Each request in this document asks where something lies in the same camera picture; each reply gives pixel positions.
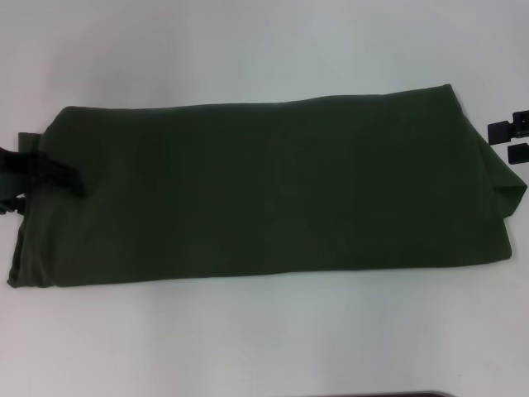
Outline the dark green printed t-shirt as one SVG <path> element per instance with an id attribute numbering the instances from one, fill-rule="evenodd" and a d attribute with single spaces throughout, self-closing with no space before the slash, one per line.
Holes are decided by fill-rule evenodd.
<path id="1" fill-rule="evenodd" d="M 24 198 L 13 288 L 505 261 L 527 191 L 450 85 L 288 103 L 64 108 L 15 152 L 85 195 Z"/>

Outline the dark rounded panel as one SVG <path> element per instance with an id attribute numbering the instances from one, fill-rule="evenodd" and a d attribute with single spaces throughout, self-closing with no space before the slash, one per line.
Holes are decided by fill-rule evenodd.
<path id="1" fill-rule="evenodd" d="M 364 394 L 354 395 L 352 397 L 457 397 L 453 394 L 446 393 L 443 391 L 436 390 L 425 390 L 425 391 L 403 391 L 403 392 L 392 392 L 392 393 L 378 393 L 378 394 Z"/>

